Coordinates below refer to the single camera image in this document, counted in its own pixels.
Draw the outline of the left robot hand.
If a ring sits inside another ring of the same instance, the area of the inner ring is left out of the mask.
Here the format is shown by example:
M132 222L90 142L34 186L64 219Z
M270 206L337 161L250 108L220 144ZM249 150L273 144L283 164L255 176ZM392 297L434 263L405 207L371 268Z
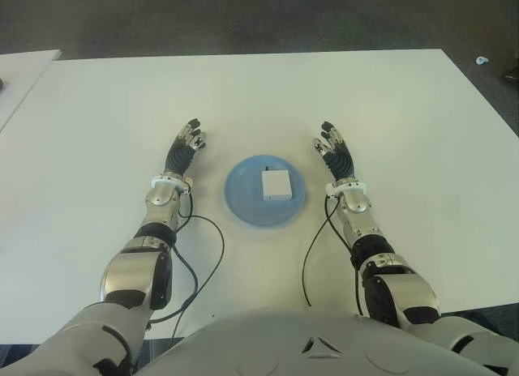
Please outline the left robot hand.
M195 153L205 146L207 135L200 125L199 119L194 118L178 132L165 158L166 173L183 176Z

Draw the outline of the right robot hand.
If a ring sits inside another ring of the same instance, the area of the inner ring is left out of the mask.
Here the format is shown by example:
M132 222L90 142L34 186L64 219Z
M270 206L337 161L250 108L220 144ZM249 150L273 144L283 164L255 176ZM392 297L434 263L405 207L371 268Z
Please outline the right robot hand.
M312 145L321 155L336 182L354 179L354 161L340 131L328 121L321 125L321 138L314 138Z

